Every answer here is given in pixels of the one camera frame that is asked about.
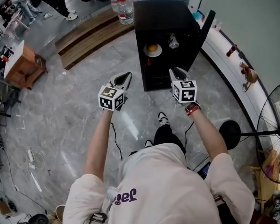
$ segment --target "black shoe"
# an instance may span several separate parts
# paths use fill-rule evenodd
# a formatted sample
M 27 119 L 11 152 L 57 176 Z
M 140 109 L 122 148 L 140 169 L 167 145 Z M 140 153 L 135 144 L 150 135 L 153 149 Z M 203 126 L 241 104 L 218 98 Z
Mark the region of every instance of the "black shoe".
M 146 140 L 146 141 L 145 141 L 144 148 L 152 147 L 152 146 L 153 146 L 153 143 L 152 143 L 151 140 Z
M 160 122 L 160 126 L 170 125 L 167 116 L 163 112 L 160 112 L 158 114 L 158 119 L 159 119 L 159 122 Z

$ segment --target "red watch strap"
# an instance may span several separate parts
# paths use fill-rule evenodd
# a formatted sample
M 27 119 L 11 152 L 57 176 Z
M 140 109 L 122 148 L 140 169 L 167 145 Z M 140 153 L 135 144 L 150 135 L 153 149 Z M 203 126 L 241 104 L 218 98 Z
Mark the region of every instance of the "red watch strap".
M 187 112 L 187 115 L 189 116 L 189 115 L 191 115 L 191 113 L 193 113 L 194 111 L 199 110 L 199 109 L 200 109 L 199 106 L 195 106 L 193 109 L 191 109 Z

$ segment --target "wooden step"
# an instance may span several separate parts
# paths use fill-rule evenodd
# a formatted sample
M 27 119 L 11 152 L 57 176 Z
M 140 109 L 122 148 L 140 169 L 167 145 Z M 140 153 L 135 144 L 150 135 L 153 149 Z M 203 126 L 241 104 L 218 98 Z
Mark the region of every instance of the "wooden step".
M 84 38 L 117 20 L 117 13 L 113 12 L 112 9 L 108 9 L 100 13 L 97 17 L 82 23 L 55 43 L 58 54 L 64 54 Z
M 94 51 L 133 29 L 133 25 L 122 25 L 118 19 L 100 26 L 95 32 L 88 33 L 84 39 L 79 40 L 79 42 L 72 42 L 64 48 L 66 51 L 61 54 L 63 67 L 69 70 Z

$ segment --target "electric fan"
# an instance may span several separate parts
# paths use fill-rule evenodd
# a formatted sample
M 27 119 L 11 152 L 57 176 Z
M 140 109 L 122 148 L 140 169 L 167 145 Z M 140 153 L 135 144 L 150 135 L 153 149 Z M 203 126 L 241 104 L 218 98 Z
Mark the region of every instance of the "electric fan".
M 228 149 L 233 149 L 242 136 L 255 136 L 256 154 L 262 171 L 273 182 L 280 183 L 280 85 L 262 107 L 257 131 L 241 133 L 237 122 L 228 120 L 220 127 Z

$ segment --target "black cabinet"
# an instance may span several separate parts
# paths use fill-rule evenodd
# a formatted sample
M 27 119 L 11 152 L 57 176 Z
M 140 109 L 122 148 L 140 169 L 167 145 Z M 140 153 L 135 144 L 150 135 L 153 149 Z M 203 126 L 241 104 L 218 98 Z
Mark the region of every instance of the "black cabinet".
M 200 29 L 182 1 L 152 0 L 134 3 L 134 24 L 145 91 L 170 88 L 169 68 L 177 66 L 184 70 L 190 69 L 213 18 L 210 13 L 203 29 Z M 170 33 L 175 34 L 178 48 L 169 47 Z M 156 57 L 147 56 L 144 47 L 148 44 L 161 46 L 161 54 Z

